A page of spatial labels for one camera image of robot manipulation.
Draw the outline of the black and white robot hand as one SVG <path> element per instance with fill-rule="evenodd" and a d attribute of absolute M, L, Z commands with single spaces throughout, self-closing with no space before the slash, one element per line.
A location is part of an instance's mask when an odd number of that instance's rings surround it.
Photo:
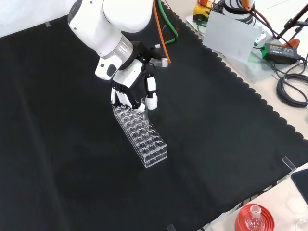
<path fill-rule="evenodd" d="M 95 70 L 95 75 L 108 80 L 111 84 L 111 105 L 129 110 L 144 112 L 145 109 L 157 108 L 158 96 L 156 89 L 156 67 L 153 63 L 142 63 L 135 59 L 127 68 L 120 70 L 120 58 L 112 56 L 109 59 L 100 58 Z M 144 78 L 147 96 L 145 103 L 135 99 L 132 89 Z"/>

